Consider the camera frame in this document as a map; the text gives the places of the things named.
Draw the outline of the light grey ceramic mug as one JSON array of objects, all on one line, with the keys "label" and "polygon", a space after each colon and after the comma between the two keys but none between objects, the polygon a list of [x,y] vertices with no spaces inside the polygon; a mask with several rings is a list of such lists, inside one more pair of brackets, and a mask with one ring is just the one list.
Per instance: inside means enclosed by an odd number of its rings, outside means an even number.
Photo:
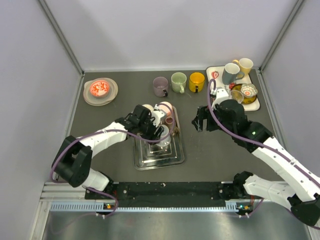
[{"label": "light grey ceramic mug", "polygon": [[162,133],[160,135],[160,138],[163,140],[157,142],[157,143],[152,143],[151,145],[158,146],[160,148],[167,147],[171,143],[171,136],[170,136],[170,129],[168,126],[161,124],[160,128],[162,129]]}]

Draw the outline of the yellow ceramic mug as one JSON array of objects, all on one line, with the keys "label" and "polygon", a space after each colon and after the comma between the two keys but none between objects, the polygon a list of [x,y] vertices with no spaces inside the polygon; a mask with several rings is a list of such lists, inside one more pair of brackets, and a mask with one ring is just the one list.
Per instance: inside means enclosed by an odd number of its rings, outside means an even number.
[{"label": "yellow ceramic mug", "polygon": [[189,89],[193,93],[199,93],[203,90],[205,84],[205,76],[200,72],[193,72],[189,76]]}]

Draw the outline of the light green ceramic mug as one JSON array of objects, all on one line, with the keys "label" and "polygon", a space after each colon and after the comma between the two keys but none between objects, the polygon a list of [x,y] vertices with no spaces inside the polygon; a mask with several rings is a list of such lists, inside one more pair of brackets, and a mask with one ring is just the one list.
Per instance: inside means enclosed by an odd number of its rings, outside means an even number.
[{"label": "light green ceramic mug", "polygon": [[175,72],[171,76],[171,87],[175,93],[184,94],[187,76],[182,72]]}]

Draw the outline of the purple ceramic mug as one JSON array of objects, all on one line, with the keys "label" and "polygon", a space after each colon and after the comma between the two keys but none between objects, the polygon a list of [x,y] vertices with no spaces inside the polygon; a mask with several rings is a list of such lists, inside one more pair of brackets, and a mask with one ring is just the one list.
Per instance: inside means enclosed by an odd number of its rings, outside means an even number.
[{"label": "purple ceramic mug", "polygon": [[153,82],[153,91],[157,97],[167,97],[169,89],[169,81],[163,76],[156,77]]}]

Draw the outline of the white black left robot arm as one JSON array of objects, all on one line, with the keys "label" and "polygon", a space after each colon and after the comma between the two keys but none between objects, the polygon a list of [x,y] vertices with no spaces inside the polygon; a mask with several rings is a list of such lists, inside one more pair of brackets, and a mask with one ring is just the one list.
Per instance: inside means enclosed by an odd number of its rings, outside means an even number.
[{"label": "white black left robot arm", "polygon": [[109,177],[91,168],[93,157],[112,145],[126,141],[130,136],[156,143],[163,132],[160,125],[164,116],[165,112],[158,106],[151,111],[143,105],[137,105],[133,112],[103,129],[78,138],[70,135],[62,142],[51,172],[74,188],[82,186],[95,189],[102,198],[109,198],[114,187]]}]

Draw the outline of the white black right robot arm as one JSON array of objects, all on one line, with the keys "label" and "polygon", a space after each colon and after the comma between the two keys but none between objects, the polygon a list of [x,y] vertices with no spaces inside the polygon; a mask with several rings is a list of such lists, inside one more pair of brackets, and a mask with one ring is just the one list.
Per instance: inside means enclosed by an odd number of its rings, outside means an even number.
[{"label": "white black right robot arm", "polygon": [[192,124],[198,132],[221,130],[233,141],[273,169],[283,183],[269,181],[244,171],[233,180],[239,198],[254,195],[289,210],[299,221],[315,227],[320,221],[320,178],[290,155],[261,123],[248,120],[244,107],[227,99],[215,106],[200,106]]}]

